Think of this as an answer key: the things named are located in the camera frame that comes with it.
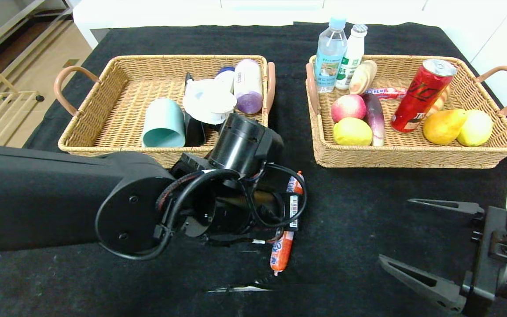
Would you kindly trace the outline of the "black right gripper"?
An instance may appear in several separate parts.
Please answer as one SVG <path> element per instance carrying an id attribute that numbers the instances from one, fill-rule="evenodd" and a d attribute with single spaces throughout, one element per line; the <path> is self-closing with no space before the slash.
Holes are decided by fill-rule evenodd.
<path id="1" fill-rule="evenodd" d="M 436 207 L 473 215 L 483 220 L 473 270 L 467 272 L 460 286 L 453 281 L 406 265 L 383 254 L 378 255 L 380 266 L 416 294 L 449 313 L 463 313 L 467 317 L 484 317 L 497 297 L 507 299 L 507 211 L 489 207 L 486 211 L 478 203 L 412 198 L 410 203 Z"/>

